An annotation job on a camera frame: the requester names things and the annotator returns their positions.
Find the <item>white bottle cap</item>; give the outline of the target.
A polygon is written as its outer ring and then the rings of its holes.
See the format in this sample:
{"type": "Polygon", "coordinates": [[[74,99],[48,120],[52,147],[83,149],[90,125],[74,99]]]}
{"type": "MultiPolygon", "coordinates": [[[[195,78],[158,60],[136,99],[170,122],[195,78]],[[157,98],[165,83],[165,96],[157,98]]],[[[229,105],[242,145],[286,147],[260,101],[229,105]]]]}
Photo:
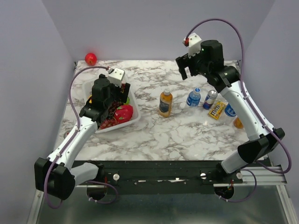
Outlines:
{"type": "Polygon", "coordinates": [[[170,89],[169,88],[165,88],[165,90],[164,90],[164,94],[170,94],[170,89]]]}

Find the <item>tall orange juice bottle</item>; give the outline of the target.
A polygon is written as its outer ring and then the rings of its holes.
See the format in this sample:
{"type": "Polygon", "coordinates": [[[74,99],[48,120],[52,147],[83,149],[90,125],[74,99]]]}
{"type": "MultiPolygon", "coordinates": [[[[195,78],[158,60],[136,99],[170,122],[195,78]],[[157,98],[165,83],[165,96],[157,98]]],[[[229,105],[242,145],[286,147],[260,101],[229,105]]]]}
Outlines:
{"type": "Polygon", "coordinates": [[[164,92],[160,94],[159,113],[161,116],[165,118],[170,116],[172,101],[173,101],[173,96],[171,92],[170,94],[164,94],[164,92]]]}

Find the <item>blue label water bottle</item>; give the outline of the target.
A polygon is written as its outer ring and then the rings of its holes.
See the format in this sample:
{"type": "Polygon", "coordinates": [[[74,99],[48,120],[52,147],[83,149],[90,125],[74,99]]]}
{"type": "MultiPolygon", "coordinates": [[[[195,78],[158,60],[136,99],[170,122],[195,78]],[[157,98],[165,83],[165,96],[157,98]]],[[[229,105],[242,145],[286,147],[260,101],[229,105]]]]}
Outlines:
{"type": "Polygon", "coordinates": [[[236,116],[236,113],[235,111],[233,110],[233,108],[231,107],[230,104],[228,104],[224,110],[225,114],[229,117],[235,117],[236,116]]]}

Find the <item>small orange juice bottle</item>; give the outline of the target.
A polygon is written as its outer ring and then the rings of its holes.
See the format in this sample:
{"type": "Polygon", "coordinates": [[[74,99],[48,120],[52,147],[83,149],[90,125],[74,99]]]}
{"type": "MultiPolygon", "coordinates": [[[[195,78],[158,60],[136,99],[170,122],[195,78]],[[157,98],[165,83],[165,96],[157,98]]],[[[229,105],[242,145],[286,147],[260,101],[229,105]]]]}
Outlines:
{"type": "Polygon", "coordinates": [[[243,129],[243,124],[238,117],[234,120],[233,124],[236,128],[243,129]]]}

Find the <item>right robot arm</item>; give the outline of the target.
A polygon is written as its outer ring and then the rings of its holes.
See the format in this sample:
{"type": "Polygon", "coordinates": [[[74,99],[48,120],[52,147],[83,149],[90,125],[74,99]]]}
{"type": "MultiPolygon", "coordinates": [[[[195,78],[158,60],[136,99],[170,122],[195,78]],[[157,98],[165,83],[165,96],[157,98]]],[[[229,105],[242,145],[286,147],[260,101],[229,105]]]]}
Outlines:
{"type": "Polygon", "coordinates": [[[176,58],[182,79],[187,79],[186,68],[191,76],[203,75],[230,104],[249,139],[217,166],[215,178],[225,183],[231,179],[233,172],[272,152],[279,140],[284,138],[285,132],[282,128],[275,128],[257,108],[242,84],[238,70],[224,64],[223,47],[220,42],[203,41],[198,34],[191,33],[184,39],[184,45],[188,52],[176,58]]]}

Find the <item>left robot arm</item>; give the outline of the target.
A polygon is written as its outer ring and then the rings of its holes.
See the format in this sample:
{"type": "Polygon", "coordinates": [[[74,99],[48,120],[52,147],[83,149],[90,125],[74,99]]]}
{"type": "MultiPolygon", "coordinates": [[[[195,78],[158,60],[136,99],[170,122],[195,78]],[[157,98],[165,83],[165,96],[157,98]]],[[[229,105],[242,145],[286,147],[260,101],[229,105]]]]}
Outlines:
{"type": "Polygon", "coordinates": [[[119,68],[104,68],[108,75],[99,75],[93,82],[92,93],[80,112],[76,112],[76,125],[64,141],[47,158],[38,158],[34,164],[35,186],[44,192],[66,200],[74,188],[91,181],[99,184],[103,181],[103,172],[94,163],[85,162],[73,167],[74,161],[87,140],[107,119],[109,109],[114,102],[125,103],[130,89],[129,83],[123,83],[125,71],[119,68]]]}

